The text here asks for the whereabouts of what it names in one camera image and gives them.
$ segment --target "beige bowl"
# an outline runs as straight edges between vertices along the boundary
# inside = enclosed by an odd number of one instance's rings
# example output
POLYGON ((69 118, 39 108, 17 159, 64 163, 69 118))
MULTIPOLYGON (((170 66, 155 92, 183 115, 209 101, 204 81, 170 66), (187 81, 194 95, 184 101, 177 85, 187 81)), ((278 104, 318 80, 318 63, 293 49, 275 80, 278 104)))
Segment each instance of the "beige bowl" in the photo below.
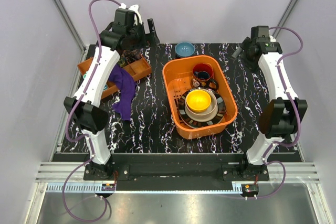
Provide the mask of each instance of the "beige bowl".
POLYGON ((207 122, 211 120, 212 118, 216 116, 217 111, 218 111, 217 100, 216 100, 215 95, 211 91, 208 91, 208 90, 204 90, 204 91, 206 91, 211 97, 211 104, 205 111, 194 112, 188 107, 188 105, 185 105, 185 113, 192 120, 195 120, 198 122, 207 122))

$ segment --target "marble tabletop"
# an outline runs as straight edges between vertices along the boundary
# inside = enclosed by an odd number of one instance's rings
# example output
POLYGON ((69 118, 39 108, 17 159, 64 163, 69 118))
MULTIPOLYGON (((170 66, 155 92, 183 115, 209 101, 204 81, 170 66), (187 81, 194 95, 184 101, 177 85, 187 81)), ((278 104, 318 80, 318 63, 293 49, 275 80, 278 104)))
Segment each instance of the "marble tabletop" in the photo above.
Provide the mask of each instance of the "marble tabletop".
MULTIPOLYGON (((162 69, 175 58, 176 44, 160 44, 141 50, 152 66, 152 74, 137 82, 132 102, 131 122, 123 122, 112 105, 119 100, 116 92, 102 100, 100 107, 109 113, 105 129, 108 148, 112 153, 239 153, 247 151, 258 135, 257 120, 268 103, 268 90, 261 71, 251 73, 241 60, 232 57, 237 44, 195 44, 197 55, 215 58, 237 103, 238 116, 219 134, 194 140, 182 138, 176 131, 163 83, 162 69)), ((75 123, 70 136, 78 136, 75 123)), ((64 139, 61 152, 87 153, 86 142, 70 143, 64 139)), ((293 152, 277 148, 275 152, 293 152)))

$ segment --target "gray floor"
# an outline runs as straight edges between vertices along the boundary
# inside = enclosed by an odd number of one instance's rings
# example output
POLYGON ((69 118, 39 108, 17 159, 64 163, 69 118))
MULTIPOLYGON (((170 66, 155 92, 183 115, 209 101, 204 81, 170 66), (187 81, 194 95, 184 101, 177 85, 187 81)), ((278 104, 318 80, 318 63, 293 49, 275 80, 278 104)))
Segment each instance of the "gray floor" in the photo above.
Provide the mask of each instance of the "gray floor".
MULTIPOLYGON (((262 185, 260 194, 272 191, 262 185)), ((67 194, 69 207, 81 218, 92 219, 103 211, 103 202, 88 194, 67 194)), ((318 223, 305 185, 286 184, 275 196, 261 200, 228 199, 221 195, 114 194, 108 198, 111 212, 97 223, 318 223)), ((65 213, 60 193, 47 193, 39 222, 81 223, 65 213)))

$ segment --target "stacked dishes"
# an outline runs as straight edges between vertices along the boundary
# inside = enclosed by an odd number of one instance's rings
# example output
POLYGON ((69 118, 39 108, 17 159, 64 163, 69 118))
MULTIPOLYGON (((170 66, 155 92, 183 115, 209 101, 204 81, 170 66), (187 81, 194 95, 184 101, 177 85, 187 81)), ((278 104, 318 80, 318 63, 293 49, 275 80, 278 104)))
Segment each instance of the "stacked dishes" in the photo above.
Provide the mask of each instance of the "stacked dishes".
POLYGON ((178 107, 183 122, 194 129, 220 123, 225 114, 223 98, 211 88, 186 91, 178 107))

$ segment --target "purple towel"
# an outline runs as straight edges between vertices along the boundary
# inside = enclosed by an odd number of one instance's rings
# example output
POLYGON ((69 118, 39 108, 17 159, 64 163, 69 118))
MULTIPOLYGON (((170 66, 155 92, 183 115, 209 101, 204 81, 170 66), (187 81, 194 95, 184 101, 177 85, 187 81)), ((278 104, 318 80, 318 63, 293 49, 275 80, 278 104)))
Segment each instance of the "purple towel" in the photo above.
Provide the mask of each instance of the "purple towel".
POLYGON ((131 120, 131 105, 135 96, 135 82, 132 76, 124 69, 115 65, 109 77, 121 92, 120 102, 115 103, 113 109, 121 115, 124 121, 131 120))

